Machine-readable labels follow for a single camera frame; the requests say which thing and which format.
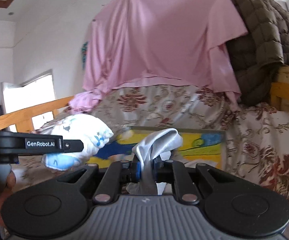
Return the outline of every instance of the circular black cover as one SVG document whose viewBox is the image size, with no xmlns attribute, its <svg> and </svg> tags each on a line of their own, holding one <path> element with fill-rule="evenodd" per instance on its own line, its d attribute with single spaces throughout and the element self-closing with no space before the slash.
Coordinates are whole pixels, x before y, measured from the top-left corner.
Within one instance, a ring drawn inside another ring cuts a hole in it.
<svg viewBox="0 0 289 240">
<path fill-rule="evenodd" d="M 87 201 L 78 187 L 55 180 L 17 192 L 2 208 L 7 229 L 28 239 L 61 236 L 77 226 L 87 212 Z"/>
<path fill-rule="evenodd" d="M 205 201 L 209 220 L 232 235 L 256 238 L 281 232 L 289 222 L 289 202 L 270 190 L 212 193 Z"/>
</svg>

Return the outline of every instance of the bed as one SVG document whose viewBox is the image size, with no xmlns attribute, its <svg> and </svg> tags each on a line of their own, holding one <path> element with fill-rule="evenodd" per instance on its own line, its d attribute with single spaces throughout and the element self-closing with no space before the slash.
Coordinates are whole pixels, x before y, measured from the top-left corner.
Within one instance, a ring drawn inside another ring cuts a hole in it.
<svg viewBox="0 0 289 240">
<path fill-rule="evenodd" d="M 69 112 L 62 116 L 57 113 L 71 98 L 0 116 L 0 130 L 15 124 L 18 132 L 31 132 L 31 118 L 52 111 L 55 120 L 35 132 L 50 129 L 57 120 L 70 115 Z M 224 170 L 274 190 L 289 200 L 287 112 L 277 111 L 266 103 L 232 112 L 223 93 L 215 94 L 195 86 L 155 85 L 113 90 L 90 114 L 100 118 L 114 133 L 123 126 L 224 130 L 227 141 Z M 17 177 L 15 190 L 57 175 L 44 167 L 40 156 L 21 157 L 19 161 L 13 165 Z M 289 226 L 286 236 L 289 238 Z"/>
</svg>

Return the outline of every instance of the pink cloth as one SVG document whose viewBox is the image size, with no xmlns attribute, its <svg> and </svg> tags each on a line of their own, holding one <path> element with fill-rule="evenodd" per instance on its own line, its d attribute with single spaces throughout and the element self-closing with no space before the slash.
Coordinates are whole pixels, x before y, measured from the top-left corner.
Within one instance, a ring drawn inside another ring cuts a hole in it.
<svg viewBox="0 0 289 240">
<path fill-rule="evenodd" d="M 247 33 L 230 0 L 113 0 L 96 15 L 83 88 L 73 108 L 91 109 L 111 89 L 195 85 L 240 89 L 226 41 Z"/>
</svg>

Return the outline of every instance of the white cloth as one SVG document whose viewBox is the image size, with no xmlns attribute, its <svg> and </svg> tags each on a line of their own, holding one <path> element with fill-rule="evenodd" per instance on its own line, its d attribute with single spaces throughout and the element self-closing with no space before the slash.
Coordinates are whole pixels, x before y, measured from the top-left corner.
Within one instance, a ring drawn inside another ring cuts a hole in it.
<svg viewBox="0 0 289 240">
<path fill-rule="evenodd" d="M 162 195 L 166 183 L 156 183 L 153 175 L 152 160 L 159 155 L 168 160 L 171 150 L 182 146 L 182 137 L 174 128 L 169 128 L 149 134 L 132 148 L 141 165 L 141 179 L 139 183 L 129 183 L 126 190 L 132 195 Z"/>
<path fill-rule="evenodd" d="M 100 119 L 88 114 L 75 114 L 59 121 L 51 131 L 53 135 L 62 135 L 63 139 L 81 140 L 82 152 L 45 154 L 42 161 L 51 169 L 65 171 L 84 164 L 98 153 L 113 136 L 111 129 Z"/>
</svg>

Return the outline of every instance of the gray ribbed panel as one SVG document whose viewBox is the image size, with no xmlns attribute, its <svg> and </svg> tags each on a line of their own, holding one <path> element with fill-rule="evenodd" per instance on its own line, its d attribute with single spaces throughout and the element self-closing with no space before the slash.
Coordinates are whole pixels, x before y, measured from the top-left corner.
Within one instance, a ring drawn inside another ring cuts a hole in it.
<svg viewBox="0 0 289 240">
<path fill-rule="evenodd" d="M 58 240 L 241 240 L 210 225 L 200 210 L 173 196 L 120 196 L 97 207 L 76 231 Z M 285 240 L 281 235 L 267 240 Z M 23 240 L 11 236 L 10 240 Z"/>
</svg>

